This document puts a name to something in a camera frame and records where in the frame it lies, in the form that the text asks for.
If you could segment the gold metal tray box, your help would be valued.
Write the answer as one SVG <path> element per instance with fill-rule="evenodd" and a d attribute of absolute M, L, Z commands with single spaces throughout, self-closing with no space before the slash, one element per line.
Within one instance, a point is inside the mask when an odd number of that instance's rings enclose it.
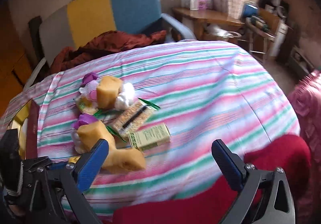
<path fill-rule="evenodd" d="M 37 131 L 40 107 L 30 99 L 16 113 L 7 129 L 17 129 L 19 155 L 22 160 L 38 157 Z"/>

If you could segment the wooden chair with clutter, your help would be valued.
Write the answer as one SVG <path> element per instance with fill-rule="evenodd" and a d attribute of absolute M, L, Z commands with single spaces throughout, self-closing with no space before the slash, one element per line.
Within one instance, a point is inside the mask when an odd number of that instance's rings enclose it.
<path fill-rule="evenodd" d="M 260 63 L 277 57 L 288 32 L 283 19 L 252 1 L 244 4 L 242 18 L 248 34 L 249 53 Z"/>

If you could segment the striped pink green tablecloth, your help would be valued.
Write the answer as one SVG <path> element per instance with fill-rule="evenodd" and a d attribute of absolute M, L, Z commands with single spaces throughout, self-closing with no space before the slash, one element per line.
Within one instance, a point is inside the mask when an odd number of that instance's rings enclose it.
<path fill-rule="evenodd" d="M 76 154 L 72 124 L 83 77 L 95 72 L 133 84 L 138 97 L 159 106 L 145 128 L 165 124 L 168 144 L 145 153 L 146 169 L 101 172 L 85 196 L 102 221 L 122 207 L 192 197 L 220 176 L 211 145 L 221 139 L 242 156 L 286 133 L 299 121 L 272 76 L 244 49 L 223 41 L 183 41 L 108 55 L 46 77 L 13 98 L 1 118 L 4 133 L 30 99 L 40 107 L 40 156 L 63 162 Z"/>

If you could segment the rust red jacket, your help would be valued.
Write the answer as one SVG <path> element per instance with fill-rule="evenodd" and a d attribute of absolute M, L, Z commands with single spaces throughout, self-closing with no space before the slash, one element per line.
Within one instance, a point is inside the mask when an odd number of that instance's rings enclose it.
<path fill-rule="evenodd" d="M 93 38 L 85 46 L 74 49 L 65 47 L 54 58 L 50 74 L 62 72 L 86 62 L 122 51 L 164 43 L 167 32 L 157 31 L 150 35 L 127 34 L 122 31 L 108 31 Z"/>

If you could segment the red cloth cushion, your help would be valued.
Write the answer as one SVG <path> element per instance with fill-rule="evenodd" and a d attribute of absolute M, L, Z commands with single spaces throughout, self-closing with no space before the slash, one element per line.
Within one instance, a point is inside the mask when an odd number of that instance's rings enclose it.
<path fill-rule="evenodd" d="M 285 171 L 294 200 L 305 193 L 311 169 L 311 153 L 302 137 L 283 135 L 261 150 L 245 154 L 244 160 L 260 170 Z M 113 223 L 218 223 L 237 197 L 220 176 L 206 191 L 190 198 L 149 202 L 118 209 Z"/>

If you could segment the small green cracker packet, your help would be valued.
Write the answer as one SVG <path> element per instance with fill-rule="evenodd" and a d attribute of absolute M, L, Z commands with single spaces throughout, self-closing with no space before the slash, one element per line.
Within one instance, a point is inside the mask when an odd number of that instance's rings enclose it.
<path fill-rule="evenodd" d="M 96 102 L 88 100 L 82 95 L 75 99 L 75 103 L 82 114 L 94 115 L 99 110 Z"/>

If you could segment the green medicine box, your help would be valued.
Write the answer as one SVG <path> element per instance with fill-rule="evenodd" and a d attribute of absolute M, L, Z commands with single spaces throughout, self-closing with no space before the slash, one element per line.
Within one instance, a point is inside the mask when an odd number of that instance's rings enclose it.
<path fill-rule="evenodd" d="M 145 151 L 170 142 L 170 132 L 164 123 L 131 133 L 128 136 L 132 148 Z"/>

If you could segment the purple snack packet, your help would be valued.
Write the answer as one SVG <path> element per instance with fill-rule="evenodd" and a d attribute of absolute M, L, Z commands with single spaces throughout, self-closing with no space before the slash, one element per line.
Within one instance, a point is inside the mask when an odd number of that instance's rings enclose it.
<path fill-rule="evenodd" d="M 72 128 L 77 130 L 80 126 L 91 124 L 97 121 L 98 119 L 93 115 L 82 114 L 79 116 L 77 121 L 72 124 Z"/>
<path fill-rule="evenodd" d="M 87 73 L 82 79 L 82 87 L 87 85 L 88 83 L 90 83 L 93 80 L 97 80 L 97 78 L 98 78 L 97 73 L 95 73 L 95 72 Z"/>

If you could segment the white boxes on desk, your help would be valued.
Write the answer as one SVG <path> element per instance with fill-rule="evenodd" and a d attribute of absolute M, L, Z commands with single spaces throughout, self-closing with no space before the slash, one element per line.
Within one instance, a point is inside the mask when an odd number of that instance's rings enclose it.
<path fill-rule="evenodd" d="M 210 10 L 213 3 L 211 0 L 181 0 L 181 7 L 190 11 Z"/>

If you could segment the wooden side desk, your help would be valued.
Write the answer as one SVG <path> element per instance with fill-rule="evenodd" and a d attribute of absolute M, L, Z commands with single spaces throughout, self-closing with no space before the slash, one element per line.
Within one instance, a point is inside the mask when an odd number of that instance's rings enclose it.
<path fill-rule="evenodd" d="M 228 16 L 226 13 L 214 10 L 188 10 L 182 7 L 173 7 L 172 12 L 178 21 L 183 18 L 192 21 L 194 35 L 198 40 L 203 40 L 205 35 L 205 27 L 207 24 L 214 24 L 220 27 L 230 28 L 237 31 L 244 23 L 238 19 Z"/>

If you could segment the yellow sponge piece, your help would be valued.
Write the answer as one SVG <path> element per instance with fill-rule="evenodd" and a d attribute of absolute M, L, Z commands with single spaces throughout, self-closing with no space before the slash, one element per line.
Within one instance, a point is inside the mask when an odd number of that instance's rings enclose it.
<path fill-rule="evenodd" d="M 141 151 L 129 149 L 111 149 L 102 168 L 112 174 L 128 173 L 146 169 L 146 160 Z"/>
<path fill-rule="evenodd" d="M 106 140 L 109 149 L 116 149 L 114 137 L 101 121 L 80 126 L 77 134 L 85 151 L 90 151 L 99 139 Z"/>
<path fill-rule="evenodd" d="M 112 109 L 119 94 L 123 81 L 112 76 L 104 76 L 99 82 L 97 92 L 97 104 L 100 109 Z"/>

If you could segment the white plastic bag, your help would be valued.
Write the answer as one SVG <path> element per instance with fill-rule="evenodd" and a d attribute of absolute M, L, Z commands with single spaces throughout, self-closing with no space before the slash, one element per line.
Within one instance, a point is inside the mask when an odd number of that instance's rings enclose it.
<path fill-rule="evenodd" d="M 126 110 L 135 102 L 135 100 L 136 93 L 134 86 L 131 83 L 122 83 L 114 107 L 116 110 Z"/>

